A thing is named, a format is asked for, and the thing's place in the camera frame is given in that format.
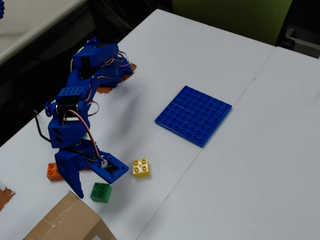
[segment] white table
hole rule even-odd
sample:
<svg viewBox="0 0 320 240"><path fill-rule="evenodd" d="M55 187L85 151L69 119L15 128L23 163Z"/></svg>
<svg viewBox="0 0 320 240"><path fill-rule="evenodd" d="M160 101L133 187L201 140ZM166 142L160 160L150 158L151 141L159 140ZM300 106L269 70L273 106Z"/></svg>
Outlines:
<svg viewBox="0 0 320 240"><path fill-rule="evenodd" d="M320 239L319 76L277 48L138 240Z"/></svg>
<svg viewBox="0 0 320 240"><path fill-rule="evenodd" d="M5 0L0 20L0 65L86 0Z"/></svg>
<svg viewBox="0 0 320 240"><path fill-rule="evenodd" d="M83 201L117 239L135 240L202 149L156 125L156 117L185 85L234 105L275 47L156 10L119 48L137 69L111 93L96 94L100 112L90 122L99 148L130 170L112 185L108 204L90 199L101 178L82 171L80 180ZM39 121L48 136L50 118L42 112ZM34 120L0 148L1 181L16 191L0 212L4 239L24 237L70 190L46 178L56 152ZM133 177L132 160L139 158L149 159L150 178Z"/></svg>

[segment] cardboard box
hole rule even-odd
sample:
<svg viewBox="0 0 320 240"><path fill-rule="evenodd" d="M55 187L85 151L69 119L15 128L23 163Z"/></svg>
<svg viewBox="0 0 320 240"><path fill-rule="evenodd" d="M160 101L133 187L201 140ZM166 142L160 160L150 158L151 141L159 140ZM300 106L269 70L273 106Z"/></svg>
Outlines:
<svg viewBox="0 0 320 240"><path fill-rule="evenodd" d="M25 240L116 240L101 217L69 192Z"/></svg>

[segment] robotic arm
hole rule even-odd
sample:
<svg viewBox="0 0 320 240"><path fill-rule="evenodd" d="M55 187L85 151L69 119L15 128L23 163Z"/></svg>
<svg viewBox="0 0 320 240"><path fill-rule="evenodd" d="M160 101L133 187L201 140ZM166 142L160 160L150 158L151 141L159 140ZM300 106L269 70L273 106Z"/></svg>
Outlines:
<svg viewBox="0 0 320 240"><path fill-rule="evenodd" d="M116 44L103 45L96 38L91 39L73 56L66 87L55 102L45 105L46 115L53 116L48 130L52 147L59 148L55 155L58 171L80 198L84 197L81 169L91 169L110 184L129 170L110 153L98 149L88 118L98 87L116 87L124 74L132 74L123 54ZM67 120L69 117L78 120ZM83 139L87 133L90 140Z"/></svg>

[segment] blue lego baseplate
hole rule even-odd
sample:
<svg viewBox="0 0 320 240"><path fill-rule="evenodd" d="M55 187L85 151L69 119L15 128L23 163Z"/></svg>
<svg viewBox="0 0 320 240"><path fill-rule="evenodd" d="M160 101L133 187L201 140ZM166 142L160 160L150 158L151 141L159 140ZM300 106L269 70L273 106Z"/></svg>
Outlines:
<svg viewBox="0 0 320 240"><path fill-rule="evenodd" d="M0 0L0 19L4 17L5 14L5 2Z"/></svg>
<svg viewBox="0 0 320 240"><path fill-rule="evenodd" d="M231 109L231 105L185 86L155 123L203 147Z"/></svg>

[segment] lego brick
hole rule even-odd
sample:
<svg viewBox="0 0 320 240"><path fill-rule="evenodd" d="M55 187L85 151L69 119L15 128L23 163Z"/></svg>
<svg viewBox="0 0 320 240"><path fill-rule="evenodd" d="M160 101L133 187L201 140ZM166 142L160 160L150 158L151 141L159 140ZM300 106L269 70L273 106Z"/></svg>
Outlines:
<svg viewBox="0 0 320 240"><path fill-rule="evenodd" d="M94 202L107 203L110 198L112 187L110 184L95 182L90 198Z"/></svg>
<svg viewBox="0 0 320 240"><path fill-rule="evenodd" d="M50 181L58 181L64 179L58 172L57 164L55 162L48 164L48 171L46 173L46 176Z"/></svg>
<svg viewBox="0 0 320 240"><path fill-rule="evenodd" d="M203 147L231 109L231 105L185 86L155 123Z"/></svg>
<svg viewBox="0 0 320 240"><path fill-rule="evenodd" d="M133 160L132 168L133 168L133 176L135 178L150 176L148 158Z"/></svg>

